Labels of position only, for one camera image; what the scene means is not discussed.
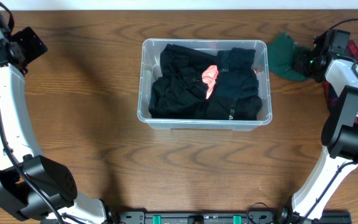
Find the dark green garment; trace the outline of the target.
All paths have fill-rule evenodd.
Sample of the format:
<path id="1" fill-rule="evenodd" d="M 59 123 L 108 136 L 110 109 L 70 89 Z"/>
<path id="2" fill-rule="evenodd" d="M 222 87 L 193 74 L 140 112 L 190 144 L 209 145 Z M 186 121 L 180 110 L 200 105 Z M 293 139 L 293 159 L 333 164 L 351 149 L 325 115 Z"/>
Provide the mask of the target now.
<path id="1" fill-rule="evenodd" d="M 268 66 L 271 72 L 277 76 L 294 82 L 304 82 L 308 78 L 293 68 L 293 62 L 298 54 L 308 50 L 299 46 L 286 32 L 278 34 L 268 44 Z"/>

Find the red navy plaid shirt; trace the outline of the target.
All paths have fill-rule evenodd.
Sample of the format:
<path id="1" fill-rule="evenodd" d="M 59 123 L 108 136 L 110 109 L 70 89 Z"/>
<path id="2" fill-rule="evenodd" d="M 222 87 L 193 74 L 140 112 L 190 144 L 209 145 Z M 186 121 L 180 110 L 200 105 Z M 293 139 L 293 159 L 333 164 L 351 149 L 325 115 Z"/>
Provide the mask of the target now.
<path id="1" fill-rule="evenodd" d="M 358 60 L 358 47 L 353 40 L 350 40 L 347 45 L 347 56 Z M 334 88 L 326 80 L 322 81 L 325 99 L 327 102 L 329 112 L 332 112 L 338 101 L 338 95 L 334 92 Z"/>

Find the small black garment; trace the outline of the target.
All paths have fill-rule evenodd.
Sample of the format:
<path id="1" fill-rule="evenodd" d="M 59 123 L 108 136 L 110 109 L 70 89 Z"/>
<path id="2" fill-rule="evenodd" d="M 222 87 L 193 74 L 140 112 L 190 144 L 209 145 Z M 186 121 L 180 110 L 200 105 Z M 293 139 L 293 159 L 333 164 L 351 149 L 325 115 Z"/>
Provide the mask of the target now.
<path id="1" fill-rule="evenodd" d="M 259 96 L 231 98 L 214 96 L 209 100 L 205 111 L 206 119 L 254 121 L 262 109 Z"/>

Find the pink garment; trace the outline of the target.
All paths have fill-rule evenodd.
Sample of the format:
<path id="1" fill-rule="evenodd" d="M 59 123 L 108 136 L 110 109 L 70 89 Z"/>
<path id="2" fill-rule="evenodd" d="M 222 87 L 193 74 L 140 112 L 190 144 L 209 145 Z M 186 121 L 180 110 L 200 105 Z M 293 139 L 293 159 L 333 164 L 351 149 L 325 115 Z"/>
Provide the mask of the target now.
<path id="1" fill-rule="evenodd" d="M 202 73 L 202 81 L 207 84 L 208 89 L 206 90 L 206 99 L 212 95 L 214 86 L 216 84 L 216 79 L 219 75 L 218 66 L 211 65 Z"/>

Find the large black garment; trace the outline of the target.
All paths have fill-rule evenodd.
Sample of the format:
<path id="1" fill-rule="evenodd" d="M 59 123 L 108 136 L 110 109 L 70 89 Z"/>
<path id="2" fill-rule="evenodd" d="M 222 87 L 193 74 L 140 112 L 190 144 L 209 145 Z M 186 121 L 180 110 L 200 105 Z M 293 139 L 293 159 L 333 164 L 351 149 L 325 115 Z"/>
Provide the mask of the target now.
<path id="1" fill-rule="evenodd" d="M 167 44 L 160 54 L 162 76 L 151 88 L 149 113 L 162 119 L 203 119 L 208 85 L 202 73 L 217 58 L 199 50 Z"/>

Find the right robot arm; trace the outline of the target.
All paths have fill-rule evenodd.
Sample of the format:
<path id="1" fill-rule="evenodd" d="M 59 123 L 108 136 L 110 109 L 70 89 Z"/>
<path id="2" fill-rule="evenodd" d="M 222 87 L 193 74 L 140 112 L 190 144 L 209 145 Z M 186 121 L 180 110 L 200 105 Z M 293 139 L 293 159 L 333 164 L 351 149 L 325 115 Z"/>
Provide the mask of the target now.
<path id="1" fill-rule="evenodd" d="M 358 60 L 347 56 L 349 41 L 349 32 L 329 29 L 294 61 L 307 76 L 328 82 L 338 99 L 321 133 L 319 160 L 278 223 L 318 223 L 336 189 L 358 167 Z"/>

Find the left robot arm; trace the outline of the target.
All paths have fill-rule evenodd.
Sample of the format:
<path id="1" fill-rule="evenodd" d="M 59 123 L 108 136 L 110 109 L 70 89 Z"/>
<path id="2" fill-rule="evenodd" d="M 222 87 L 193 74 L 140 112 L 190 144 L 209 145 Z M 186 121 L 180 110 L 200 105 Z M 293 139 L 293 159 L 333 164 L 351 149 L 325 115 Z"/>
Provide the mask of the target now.
<path id="1" fill-rule="evenodd" d="M 69 169 L 45 156 L 25 101 L 27 66 L 47 51 L 30 28 L 15 32 L 0 2 L 0 208 L 41 223 L 112 223 L 100 199 L 79 192 Z"/>

